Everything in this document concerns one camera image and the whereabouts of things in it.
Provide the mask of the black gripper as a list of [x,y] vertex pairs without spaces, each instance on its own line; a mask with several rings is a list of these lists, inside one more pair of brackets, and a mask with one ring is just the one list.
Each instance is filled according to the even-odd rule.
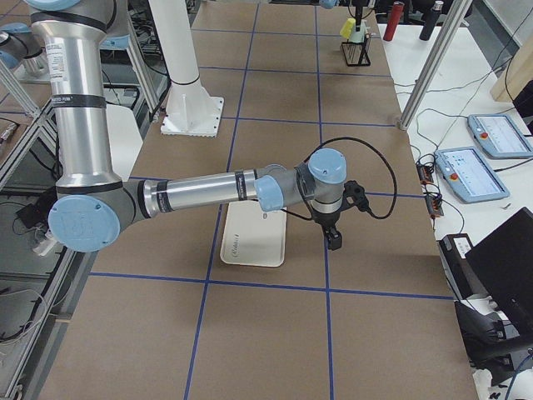
[[356,29],[356,32],[360,32],[361,31],[361,13],[363,12],[363,8],[367,7],[367,0],[351,0],[351,5],[356,9],[355,29]]
[[313,221],[319,224],[322,231],[325,232],[327,248],[331,251],[340,249],[343,244],[342,234],[336,230],[336,223],[340,216],[340,211],[323,213],[314,210],[312,213]]

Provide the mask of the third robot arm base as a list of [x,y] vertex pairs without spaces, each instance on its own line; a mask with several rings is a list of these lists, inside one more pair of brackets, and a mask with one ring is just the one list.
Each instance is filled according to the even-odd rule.
[[23,83],[50,83],[47,54],[24,23],[1,26],[1,60]]

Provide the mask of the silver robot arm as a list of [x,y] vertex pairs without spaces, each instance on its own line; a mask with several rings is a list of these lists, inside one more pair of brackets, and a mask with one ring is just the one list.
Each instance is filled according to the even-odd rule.
[[363,9],[368,7],[369,0],[311,0],[311,4],[318,5],[325,9],[334,7],[344,7],[350,16],[355,19],[355,28],[359,32],[363,19]]
[[169,74],[162,139],[149,137],[124,180],[113,169],[100,49],[127,35],[124,1],[31,1],[32,29],[42,38],[51,74],[62,176],[48,214],[52,235],[81,253],[114,243],[134,223],[177,210],[255,200],[266,212],[306,203],[331,250],[345,192],[346,159],[317,149],[292,169],[271,165],[216,172],[213,146],[171,141],[173,134],[213,137],[223,99],[202,86],[186,4],[149,4]]

